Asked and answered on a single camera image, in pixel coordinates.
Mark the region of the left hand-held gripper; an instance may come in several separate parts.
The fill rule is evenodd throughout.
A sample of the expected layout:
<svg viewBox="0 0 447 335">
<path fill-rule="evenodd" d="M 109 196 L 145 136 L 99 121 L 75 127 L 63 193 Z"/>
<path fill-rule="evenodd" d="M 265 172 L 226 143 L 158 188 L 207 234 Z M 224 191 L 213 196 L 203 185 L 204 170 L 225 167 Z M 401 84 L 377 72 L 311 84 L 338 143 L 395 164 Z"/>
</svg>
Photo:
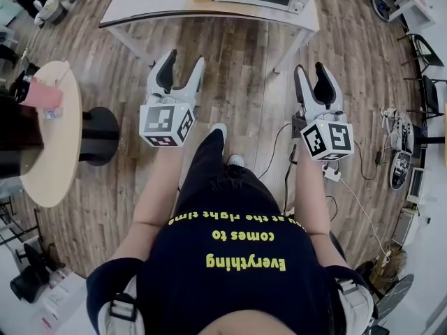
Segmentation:
<svg viewBox="0 0 447 335">
<path fill-rule="evenodd" d="M 183 89 L 173 89 L 177 50 L 164 54 L 147 78 L 145 103 L 140 106 L 139 136 L 152 147 L 183 147 L 196 116 L 198 94 L 205 71 L 200 56 Z"/>
</svg>

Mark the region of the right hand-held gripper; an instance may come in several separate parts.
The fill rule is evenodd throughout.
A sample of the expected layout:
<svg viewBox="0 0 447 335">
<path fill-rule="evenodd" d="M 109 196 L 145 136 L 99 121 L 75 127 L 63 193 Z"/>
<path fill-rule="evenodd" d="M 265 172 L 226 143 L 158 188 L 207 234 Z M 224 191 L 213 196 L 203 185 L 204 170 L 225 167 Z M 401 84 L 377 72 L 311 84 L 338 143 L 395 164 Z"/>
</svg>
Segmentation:
<svg viewBox="0 0 447 335">
<path fill-rule="evenodd" d="M 338 161 L 354 153 L 353 126 L 347 122 L 342 91 L 334 75 L 315 63 L 314 90 L 301 64 L 293 72 L 300 109 L 293 115 L 293 138 L 303 140 L 314 161 Z"/>
</svg>

